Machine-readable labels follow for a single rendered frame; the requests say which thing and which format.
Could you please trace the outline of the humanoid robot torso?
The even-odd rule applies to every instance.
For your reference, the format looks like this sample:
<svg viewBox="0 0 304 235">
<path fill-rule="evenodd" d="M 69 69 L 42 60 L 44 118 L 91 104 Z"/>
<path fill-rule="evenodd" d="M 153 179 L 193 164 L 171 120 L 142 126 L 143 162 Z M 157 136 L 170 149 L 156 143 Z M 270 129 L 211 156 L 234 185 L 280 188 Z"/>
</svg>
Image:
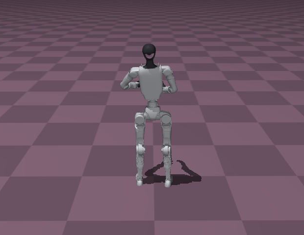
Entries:
<svg viewBox="0 0 304 235">
<path fill-rule="evenodd" d="M 145 100 L 148 100 L 145 107 L 146 120 L 160 120 L 160 106 L 157 99 L 160 99 L 163 92 L 163 71 L 159 64 L 155 64 L 157 67 L 154 69 L 145 69 L 143 68 L 145 65 L 139 66 L 138 76 L 141 93 Z"/>
</svg>

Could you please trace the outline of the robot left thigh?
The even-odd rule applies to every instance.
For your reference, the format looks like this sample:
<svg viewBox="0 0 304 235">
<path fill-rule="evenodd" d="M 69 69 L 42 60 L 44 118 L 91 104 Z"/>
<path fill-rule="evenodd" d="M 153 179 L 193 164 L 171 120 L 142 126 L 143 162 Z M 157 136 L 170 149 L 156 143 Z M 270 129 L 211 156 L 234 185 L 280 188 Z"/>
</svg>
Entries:
<svg viewBox="0 0 304 235">
<path fill-rule="evenodd" d="M 144 132 L 145 132 L 146 112 L 140 111 L 135 114 L 136 145 L 138 145 L 138 155 L 145 153 Z"/>
</svg>

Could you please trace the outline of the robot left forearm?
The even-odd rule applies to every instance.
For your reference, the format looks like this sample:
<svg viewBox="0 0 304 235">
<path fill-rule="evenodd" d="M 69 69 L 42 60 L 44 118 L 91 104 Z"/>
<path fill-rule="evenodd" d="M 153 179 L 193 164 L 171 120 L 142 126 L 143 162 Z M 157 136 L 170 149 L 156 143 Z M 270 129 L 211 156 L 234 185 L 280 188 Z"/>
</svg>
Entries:
<svg viewBox="0 0 304 235">
<path fill-rule="evenodd" d="M 139 84 L 139 82 L 130 82 L 128 84 L 129 84 L 129 88 L 128 89 L 135 89 L 135 88 L 138 88 L 137 85 Z"/>
</svg>

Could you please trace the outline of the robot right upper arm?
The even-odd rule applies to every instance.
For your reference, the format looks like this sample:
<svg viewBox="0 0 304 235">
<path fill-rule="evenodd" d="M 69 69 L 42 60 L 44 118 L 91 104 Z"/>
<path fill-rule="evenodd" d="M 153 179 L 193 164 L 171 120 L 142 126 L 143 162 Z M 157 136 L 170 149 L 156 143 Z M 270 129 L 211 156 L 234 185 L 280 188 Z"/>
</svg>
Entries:
<svg viewBox="0 0 304 235">
<path fill-rule="evenodd" d="M 170 85 L 168 88 L 169 93 L 173 94 L 177 91 L 176 81 L 172 72 L 172 69 L 169 66 L 161 66 L 163 74 L 166 76 L 166 79 Z"/>
</svg>

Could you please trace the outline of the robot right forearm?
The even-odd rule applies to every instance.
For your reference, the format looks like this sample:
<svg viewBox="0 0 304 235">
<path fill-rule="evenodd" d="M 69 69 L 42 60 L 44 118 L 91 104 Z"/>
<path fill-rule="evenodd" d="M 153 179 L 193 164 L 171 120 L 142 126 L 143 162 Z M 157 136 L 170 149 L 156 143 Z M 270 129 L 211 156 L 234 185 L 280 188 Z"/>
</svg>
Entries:
<svg viewBox="0 0 304 235">
<path fill-rule="evenodd" d="M 169 86 L 168 87 L 163 87 L 163 93 L 169 93 L 168 88 L 169 88 Z"/>
</svg>

